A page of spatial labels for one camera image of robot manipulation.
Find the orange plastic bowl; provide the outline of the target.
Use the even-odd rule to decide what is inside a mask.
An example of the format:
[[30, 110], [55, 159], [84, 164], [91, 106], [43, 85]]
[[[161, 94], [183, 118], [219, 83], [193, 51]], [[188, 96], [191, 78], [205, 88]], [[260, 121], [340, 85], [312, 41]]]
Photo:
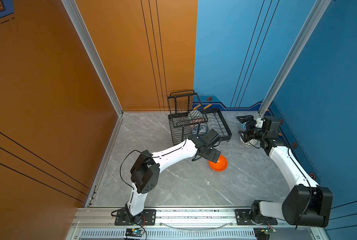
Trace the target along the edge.
[[208, 164], [212, 170], [223, 172], [227, 169], [228, 161], [223, 155], [220, 155], [216, 163], [209, 161]]

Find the green patterned ceramic bowl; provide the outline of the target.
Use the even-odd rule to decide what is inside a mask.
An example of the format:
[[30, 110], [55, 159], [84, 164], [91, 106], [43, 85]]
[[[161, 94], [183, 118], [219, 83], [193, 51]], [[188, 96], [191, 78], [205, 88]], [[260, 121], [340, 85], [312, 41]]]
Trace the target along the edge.
[[187, 119], [191, 123], [200, 123], [204, 120], [204, 117], [199, 110], [192, 110], [188, 113]]

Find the white lattice patterned bowl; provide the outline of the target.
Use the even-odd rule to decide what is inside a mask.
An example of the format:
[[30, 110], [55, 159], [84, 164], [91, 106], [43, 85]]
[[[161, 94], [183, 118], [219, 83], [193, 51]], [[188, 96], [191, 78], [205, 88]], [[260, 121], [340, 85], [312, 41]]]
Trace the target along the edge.
[[240, 140], [240, 143], [242, 145], [245, 145], [246, 147], [256, 147], [256, 145], [257, 145], [257, 140], [255, 140], [255, 139], [245, 142], [242, 137], [239, 137], [239, 140]]

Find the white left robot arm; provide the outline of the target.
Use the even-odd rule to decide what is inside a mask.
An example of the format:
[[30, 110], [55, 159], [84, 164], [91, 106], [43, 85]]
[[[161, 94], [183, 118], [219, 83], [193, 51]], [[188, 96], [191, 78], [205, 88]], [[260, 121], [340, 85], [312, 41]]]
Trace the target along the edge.
[[160, 152], [131, 151], [139, 153], [139, 156], [130, 169], [131, 183], [126, 183], [132, 191], [123, 208], [125, 221], [138, 224], [143, 219], [147, 194], [157, 186], [159, 175], [170, 166], [188, 158], [192, 158], [193, 162], [204, 158], [217, 163], [221, 152], [216, 147], [220, 141], [220, 135], [210, 130], [206, 134], [191, 135], [183, 142]]

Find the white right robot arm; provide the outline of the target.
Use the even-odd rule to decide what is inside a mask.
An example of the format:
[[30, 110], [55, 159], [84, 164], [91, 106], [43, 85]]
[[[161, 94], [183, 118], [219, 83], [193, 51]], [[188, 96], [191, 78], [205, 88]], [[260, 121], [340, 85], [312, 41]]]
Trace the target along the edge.
[[288, 144], [280, 138], [280, 121], [273, 117], [238, 116], [245, 126], [238, 133], [244, 143], [260, 143], [284, 176], [289, 194], [283, 202], [256, 200], [251, 205], [250, 218], [257, 225], [268, 220], [286, 221], [289, 225], [325, 228], [328, 226], [333, 193], [321, 187], [301, 166]]

